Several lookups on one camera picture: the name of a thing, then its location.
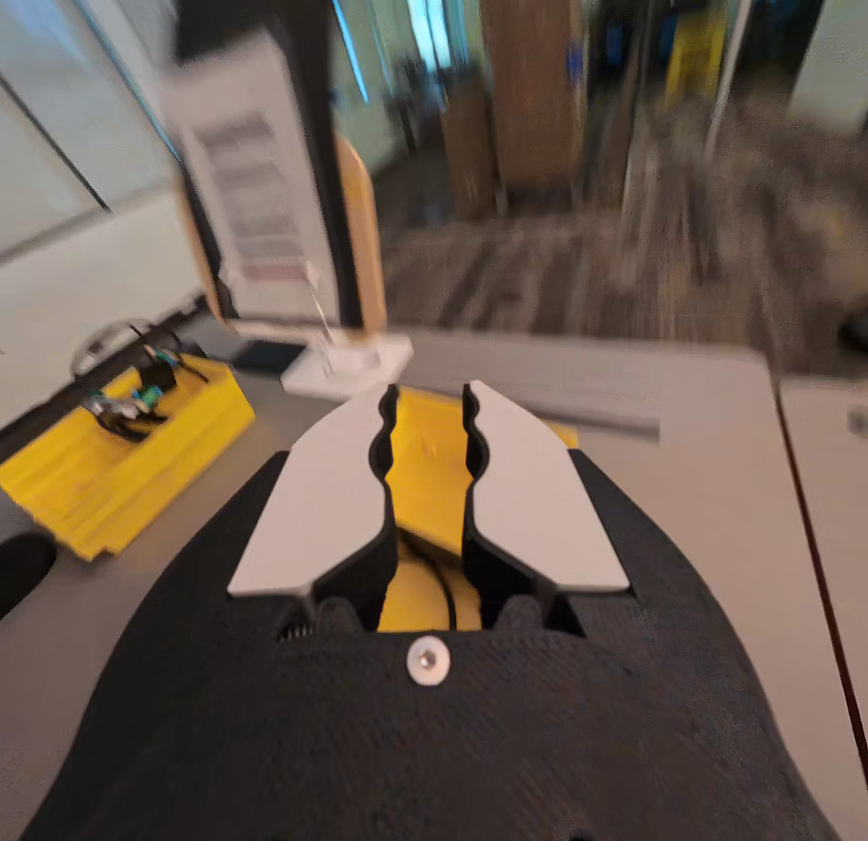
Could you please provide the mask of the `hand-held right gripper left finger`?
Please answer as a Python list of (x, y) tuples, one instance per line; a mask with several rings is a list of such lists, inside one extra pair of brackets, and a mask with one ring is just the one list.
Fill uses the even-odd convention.
[(303, 434), (288, 453), (227, 592), (283, 596), (313, 612), (346, 600), (377, 630), (398, 565), (392, 492), (397, 387), (376, 383)]

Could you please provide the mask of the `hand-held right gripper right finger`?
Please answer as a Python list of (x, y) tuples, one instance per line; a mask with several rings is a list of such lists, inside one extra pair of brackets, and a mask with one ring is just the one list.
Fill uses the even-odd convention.
[(631, 582), (570, 447), (524, 407), (480, 380), (462, 390), (471, 482), (462, 521), (462, 571), (493, 629), (527, 596), (543, 623), (574, 596), (627, 595)]

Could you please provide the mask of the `yellow plastic bin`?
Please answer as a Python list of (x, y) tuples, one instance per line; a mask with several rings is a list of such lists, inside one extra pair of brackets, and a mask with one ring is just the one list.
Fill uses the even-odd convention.
[(184, 358), (208, 381), (180, 371), (146, 440), (110, 434), (79, 406), (2, 463), (5, 493), (83, 560), (122, 553), (254, 422), (228, 365)]
[(398, 565), (378, 623), (380, 633), (472, 631), (480, 599), (462, 571), (464, 503), (472, 475), (462, 401), (402, 387), (392, 431), (392, 493)]

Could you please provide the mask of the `dark blue pad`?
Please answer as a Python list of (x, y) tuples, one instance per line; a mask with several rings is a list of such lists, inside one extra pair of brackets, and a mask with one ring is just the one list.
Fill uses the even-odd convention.
[(280, 378), (305, 350), (304, 345), (252, 340), (238, 350), (229, 363), (238, 371)]

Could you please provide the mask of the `white sign stand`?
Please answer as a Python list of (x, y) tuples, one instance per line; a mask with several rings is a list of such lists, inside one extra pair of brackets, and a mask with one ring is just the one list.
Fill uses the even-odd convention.
[(289, 395), (398, 397), (371, 176), (332, 119), (331, 0), (178, 0), (165, 126), (213, 316)]

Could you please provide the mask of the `wooden column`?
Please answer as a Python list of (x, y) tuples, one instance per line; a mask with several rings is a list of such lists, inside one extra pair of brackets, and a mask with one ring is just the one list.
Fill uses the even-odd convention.
[(576, 193), (587, 115), (582, 0), (458, 0), (468, 61), (440, 112), (455, 215)]

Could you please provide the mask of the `yellow floor sign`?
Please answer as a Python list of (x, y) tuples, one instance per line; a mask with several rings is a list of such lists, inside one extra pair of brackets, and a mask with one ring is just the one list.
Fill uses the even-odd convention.
[(716, 94), (726, 35), (722, 13), (690, 13), (676, 23), (667, 65), (664, 110), (686, 97), (711, 101)]

